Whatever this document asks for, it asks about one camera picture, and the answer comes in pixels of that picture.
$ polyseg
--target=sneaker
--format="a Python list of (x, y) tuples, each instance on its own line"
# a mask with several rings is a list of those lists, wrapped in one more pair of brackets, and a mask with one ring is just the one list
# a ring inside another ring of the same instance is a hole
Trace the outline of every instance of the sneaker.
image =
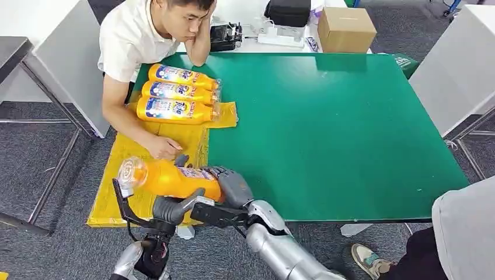
[(379, 258), (375, 252), (361, 244), (354, 244), (351, 247), (351, 255), (357, 265), (373, 280), (377, 280), (381, 274), (389, 271), (391, 265), (394, 265), (391, 261)]

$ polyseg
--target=bottle label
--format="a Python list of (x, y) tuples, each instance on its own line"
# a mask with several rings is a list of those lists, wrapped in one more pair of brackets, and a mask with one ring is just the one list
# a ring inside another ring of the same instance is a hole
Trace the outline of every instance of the bottle label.
[(154, 82), (149, 89), (149, 95), (158, 98), (174, 98), (178, 96), (194, 96), (195, 88), (176, 83)]
[(210, 181), (215, 180), (213, 175), (211, 175), (209, 172), (205, 170), (187, 168), (187, 167), (177, 167), (177, 168), (180, 170), (180, 172), (182, 172), (182, 175), (188, 178), (207, 179)]
[(195, 102), (150, 97), (146, 104), (145, 113), (147, 117), (168, 120), (192, 118), (195, 106)]
[(160, 67), (156, 70), (157, 78), (174, 83), (191, 84), (191, 82), (195, 82), (197, 80), (198, 76), (199, 73), (195, 74), (193, 71), (165, 65), (160, 65)]

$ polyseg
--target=gray carpet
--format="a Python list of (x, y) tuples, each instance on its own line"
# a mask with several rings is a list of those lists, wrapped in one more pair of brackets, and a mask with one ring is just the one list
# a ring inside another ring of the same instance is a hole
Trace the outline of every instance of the gray carpet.
[[(119, 1), (90, 0), (99, 21)], [(427, 1), (364, 0), (378, 29), (375, 52), (405, 53), (421, 61), (447, 27), (439, 15), (440, 3)], [(60, 117), (51, 104), (0, 104), (3, 117)], [(26, 219), (69, 141), (70, 125), (0, 125), (0, 211)], [(82, 136), (76, 143), (39, 225), (54, 230), (38, 237), (0, 224), (0, 271), (9, 279), (106, 279), (121, 251), (131, 242), (125, 229), (92, 229), (85, 225), (106, 164), (115, 131), (91, 142)], [(495, 174), (495, 139), (468, 141), (480, 165)], [(454, 155), (471, 182), (476, 175), (467, 160)], [(409, 235), (403, 224), (373, 225), (346, 238), (334, 223), (290, 223), (295, 237), (329, 268), (350, 279), (369, 279), (352, 261), (354, 242), (369, 245), (381, 256), (397, 261)], [(428, 225), (412, 224), (413, 230)], [(253, 255), (233, 229), (200, 227), (196, 237), (178, 238), (170, 245), (174, 279), (274, 279), (266, 265)]]

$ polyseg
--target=yellow bottle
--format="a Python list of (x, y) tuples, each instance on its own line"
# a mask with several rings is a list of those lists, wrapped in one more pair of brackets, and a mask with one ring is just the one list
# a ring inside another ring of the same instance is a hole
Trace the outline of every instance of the yellow bottle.
[(198, 86), (209, 91), (220, 88), (220, 81), (211, 79), (203, 73), (185, 70), (162, 64), (153, 64), (148, 72), (151, 81), (180, 83), (189, 86)]
[(219, 90), (210, 92), (202, 87), (181, 85), (178, 83), (149, 80), (142, 86), (141, 92), (143, 96), (197, 101), (203, 102), (206, 105), (213, 105), (215, 102), (220, 101)]
[(143, 96), (136, 108), (138, 118), (169, 124), (202, 124), (215, 121), (219, 106), (208, 107), (201, 102)]
[(215, 201), (221, 198), (217, 179), (209, 172), (176, 167), (165, 159), (144, 161), (135, 156), (130, 157), (122, 162), (117, 179), (120, 187), (130, 193), (136, 188), (144, 188), (156, 195), (186, 198), (196, 189), (204, 188), (205, 197)]

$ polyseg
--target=yellow plastic bag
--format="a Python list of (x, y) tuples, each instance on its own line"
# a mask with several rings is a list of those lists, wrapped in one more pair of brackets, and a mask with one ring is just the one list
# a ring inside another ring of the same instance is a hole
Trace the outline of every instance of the yellow plastic bag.
[[(135, 111), (136, 103), (128, 108)], [(165, 136), (177, 141), (189, 155), (187, 164), (194, 167), (205, 166), (208, 159), (208, 128), (234, 127), (237, 125), (235, 102), (221, 103), (221, 117), (217, 122), (208, 122), (203, 125), (160, 124), (157, 122), (143, 122), (145, 129), (153, 134)], [(117, 134), (110, 151), (110, 156), (103, 172), (102, 181), (95, 198), (95, 203), (89, 214), (87, 224), (91, 227), (119, 227), (126, 223), (120, 216), (117, 198), (113, 190), (112, 178), (115, 178), (122, 161), (131, 156), (149, 159), (151, 155), (139, 144), (122, 134)], [(138, 189), (129, 198), (129, 205), (135, 214), (142, 219), (151, 219), (151, 209), (155, 196)], [(200, 222), (192, 220), (188, 212), (184, 216), (182, 225), (196, 225)]]

